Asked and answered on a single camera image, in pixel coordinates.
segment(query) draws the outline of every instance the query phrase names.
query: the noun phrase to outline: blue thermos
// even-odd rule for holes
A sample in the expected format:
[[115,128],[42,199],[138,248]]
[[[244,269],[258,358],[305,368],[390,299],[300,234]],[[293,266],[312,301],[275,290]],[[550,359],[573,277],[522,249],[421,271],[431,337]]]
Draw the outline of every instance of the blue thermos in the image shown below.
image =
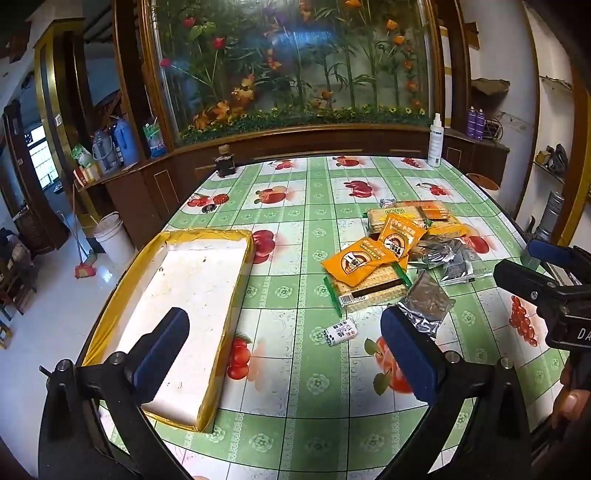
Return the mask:
[[135,143],[129,123],[127,123],[123,118],[119,118],[117,120],[117,126],[113,132],[113,136],[115,137],[115,142],[121,150],[124,166],[127,167],[139,161],[139,148]]

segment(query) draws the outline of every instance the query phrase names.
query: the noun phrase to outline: window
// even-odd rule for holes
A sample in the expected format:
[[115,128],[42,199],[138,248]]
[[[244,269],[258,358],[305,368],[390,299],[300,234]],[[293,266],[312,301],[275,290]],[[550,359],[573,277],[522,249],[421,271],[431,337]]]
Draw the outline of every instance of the window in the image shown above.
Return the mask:
[[27,146],[29,147],[29,154],[33,161],[33,167],[37,172],[37,177],[41,183],[41,188],[44,189],[52,181],[54,181],[58,175],[56,166],[53,163],[51,157],[51,151],[47,144],[45,130],[43,125],[31,130],[30,135],[25,135],[27,140]]

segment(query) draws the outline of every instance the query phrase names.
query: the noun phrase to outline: purple spray can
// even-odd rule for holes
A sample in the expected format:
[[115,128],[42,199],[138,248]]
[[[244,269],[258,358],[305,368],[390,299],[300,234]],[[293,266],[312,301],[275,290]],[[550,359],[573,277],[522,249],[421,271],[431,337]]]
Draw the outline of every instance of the purple spray can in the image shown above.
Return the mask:
[[466,128],[466,135],[468,137],[474,137],[475,135],[475,131],[476,131],[476,110],[474,110],[474,107],[470,107],[470,110],[468,111],[468,125]]

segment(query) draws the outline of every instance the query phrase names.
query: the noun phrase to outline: white bucket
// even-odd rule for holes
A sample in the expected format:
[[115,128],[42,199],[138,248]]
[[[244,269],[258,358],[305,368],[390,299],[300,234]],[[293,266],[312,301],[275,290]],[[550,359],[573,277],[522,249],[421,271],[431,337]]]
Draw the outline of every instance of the white bucket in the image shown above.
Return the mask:
[[123,228],[119,212],[110,213],[99,222],[95,238],[116,265],[126,264],[135,255],[135,247]]

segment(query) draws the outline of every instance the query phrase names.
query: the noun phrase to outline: plastic bottle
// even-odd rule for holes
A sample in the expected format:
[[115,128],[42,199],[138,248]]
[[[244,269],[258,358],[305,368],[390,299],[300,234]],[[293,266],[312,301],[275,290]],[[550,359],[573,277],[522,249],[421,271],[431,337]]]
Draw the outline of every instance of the plastic bottle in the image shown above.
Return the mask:
[[427,164],[437,168],[441,165],[441,153],[443,152],[443,132],[441,125],[441,115],[435,114],[435,120],[431,126],[431,138],[429,139],[429,155]]
[[476,109],[472,106],[468,111],[468,125],[466,127],[466,135],[472,138],[474,138],[476,135]]
[[475,138],[477,140],[482,140],[484,137],[484,126],[486,125],[486,117],[484,116],[484,112],[482,108],[476,114],[476,129],[475,129]]

